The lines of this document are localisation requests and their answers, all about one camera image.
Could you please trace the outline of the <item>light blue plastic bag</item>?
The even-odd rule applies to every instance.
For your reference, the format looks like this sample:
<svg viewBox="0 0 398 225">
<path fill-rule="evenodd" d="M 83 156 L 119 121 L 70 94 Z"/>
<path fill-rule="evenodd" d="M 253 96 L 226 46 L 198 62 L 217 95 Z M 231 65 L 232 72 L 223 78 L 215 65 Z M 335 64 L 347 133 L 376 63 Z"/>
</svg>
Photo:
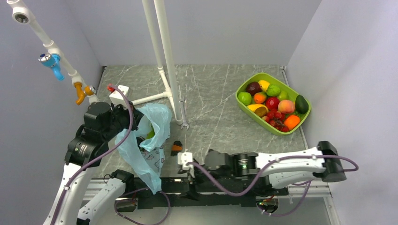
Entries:
<svg viewBox="0 0 398 225">
<path fill-rule="evenodd" d="M 166 105 L 154 103 L 148 103 L 138 110 L 144 114 L 138 130 L 131 130 L 117 149 L 122 159 L 155 194 L 161 191 L 160 175 L 166 160 L 163 145 L 170 138 L 172 112 Z M 155 136 L 146 139 L 152 129 Z"/>
</svg>

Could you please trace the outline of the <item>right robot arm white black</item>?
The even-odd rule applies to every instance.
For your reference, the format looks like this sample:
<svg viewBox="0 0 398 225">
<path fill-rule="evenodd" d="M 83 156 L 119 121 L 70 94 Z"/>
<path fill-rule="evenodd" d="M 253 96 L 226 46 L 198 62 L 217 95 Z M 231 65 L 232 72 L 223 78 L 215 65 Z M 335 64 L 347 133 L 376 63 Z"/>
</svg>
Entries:
<svg viewBox="0 0 398 225">
<path fill-rule="evenodd" d="M 341 182 L 346 175 L 337 149 L 328 141 L 316 147 L 287 153 L 238 153 L 229 155 L 210 150 L 204 164 L 194 161 L 190 152 L 177 158 L 180 172 L 193 178 L 208 173 L 214 180 L 235 178 L 259 181 L 259 190 L 269 195 L 296 182 L 320 178 L 323 182 Z"/>
</svg>

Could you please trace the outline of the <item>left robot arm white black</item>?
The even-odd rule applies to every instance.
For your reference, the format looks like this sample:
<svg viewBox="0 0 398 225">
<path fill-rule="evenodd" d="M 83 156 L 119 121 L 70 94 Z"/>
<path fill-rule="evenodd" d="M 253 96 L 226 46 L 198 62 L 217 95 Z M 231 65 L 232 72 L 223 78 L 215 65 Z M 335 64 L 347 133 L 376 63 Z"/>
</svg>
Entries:
<svg viewBox="0 0 398 225">
<path fill-rule="evenodd" d="M 92 219 L 78 217 L 86 189 L 103 157 L 115 151 L 108 143 L 123 130 L 135 131 L 143 113 L 132 102 L 114 105 L 95 102 L 88 106 L 84 123 L 69 142 L 59 190 L 45 225 L 88 225 Z"/>
</svg>

